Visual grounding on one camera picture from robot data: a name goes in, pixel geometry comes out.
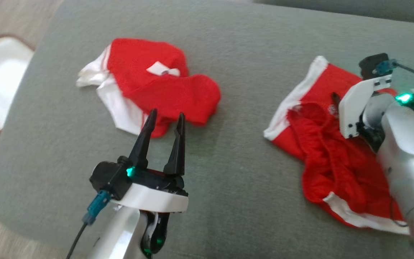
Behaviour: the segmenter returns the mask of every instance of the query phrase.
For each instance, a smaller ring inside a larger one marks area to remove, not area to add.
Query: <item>red fabric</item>
[[[158,76],[146,71],[156,61],[178,69],[180,77]],[[205,125],[220,101],[218,85],[205,75],[189,77],[183,51],[166,42],[115,39],[111,43],[107,68],[124,97],[145,113],[158,109],[152,137],[164,135],[180,112],[187,121]]]
[[[305,163],[302,176],[305,197],[346,223],[323,199],[334,192],[356,213],[389,218],[388,184],[375,154],[361,138],[345,139],[332,114],[331,93],[341,97],[361,79],[332,64],[287,113],[290,126],[272,142]],[[396,220],[402,220],[394,204]]]

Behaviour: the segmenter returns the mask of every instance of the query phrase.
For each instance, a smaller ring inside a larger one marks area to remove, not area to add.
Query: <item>glowing green light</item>
[[[133,170],[135,169],[135,166],[132,166],[131,168],[128,168],[127,171],[127,176],[131,177],[133,174]]]
[[[408,102],[409,100],[411,100],[411,98],[412,98],[411,94],[403,94],[403,95],[396,96],[396,100],[401,101],[403,103]]]

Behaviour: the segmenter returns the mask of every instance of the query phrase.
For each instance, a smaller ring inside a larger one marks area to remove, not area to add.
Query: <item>red garment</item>
[[[277,110],[264,135],[305,163],[304,196],[341,222],[407,234],[390,220],[388,184],[361,138],[340,133],[332,92],[340,97],[361,79],[317,57],[308,75]],[[402,220],[394,203],[394,216]]]
[[[180,76],[161,76],[147,71],[155,62],[178,69]],[[122,95],[145,113],[158,109],[153,137],[162,136],[183,112],[187,121],[205,125],[220,101],[218,85],[205,75],[188,76],[181,49],[166,42],[115,39],[110,46],[107,68]]]

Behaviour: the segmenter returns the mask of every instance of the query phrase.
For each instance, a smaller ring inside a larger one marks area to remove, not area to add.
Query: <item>floor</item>
[[[251,0],[232,0],[251,2]],[[63,0],[0,0],[0,35],[17,36],[33,49]],[[26,239],[0,223],[0,259],[61,259],[65,249]]]

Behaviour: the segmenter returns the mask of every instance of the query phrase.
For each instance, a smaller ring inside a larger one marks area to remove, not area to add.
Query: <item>red and white clothing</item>
[[[390,219],[391,197],[375,154],[361,138],[340,133],[331,94],[343,97],[359,81],[318,56],[279,105],[264,137],[304,161],[302,187],[309,201],[346,225],[408,234]],[[393,209],[401,221],[395,202]]]
[[[138,135],[153,108],[158,118],[152,137],[165,134],[183,112],[205,125],[220,101],[218,85],[205,75],[189,76],[181,49],[166,42],[115,39],[80,72],[78,87],[98,85],[97,94],[116,128]]]

